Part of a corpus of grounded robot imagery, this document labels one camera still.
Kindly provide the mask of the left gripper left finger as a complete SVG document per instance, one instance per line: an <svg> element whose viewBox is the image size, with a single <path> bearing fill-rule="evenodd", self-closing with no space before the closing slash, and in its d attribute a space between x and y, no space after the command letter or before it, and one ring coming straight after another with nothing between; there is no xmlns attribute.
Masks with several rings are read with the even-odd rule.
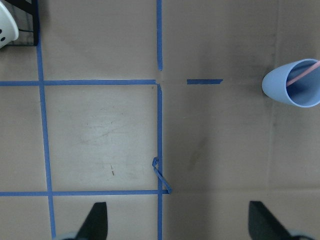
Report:
<svg viewBox="0 0 320 240"><path fill-rule="evenodd" d="M106 202L96 202L76 234L77 240L106 240L108 212Z"/></svg>

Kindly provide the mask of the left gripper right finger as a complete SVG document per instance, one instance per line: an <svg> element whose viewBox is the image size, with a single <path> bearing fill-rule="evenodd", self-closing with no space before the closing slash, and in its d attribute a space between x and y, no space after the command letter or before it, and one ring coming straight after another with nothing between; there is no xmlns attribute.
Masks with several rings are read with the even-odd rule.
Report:
<svg viewBox="0 0 320 240"><path fill-rule="evenodd" d="M248 232L252 240L292 240L293 236L261 201L250 201Z"/></svg>

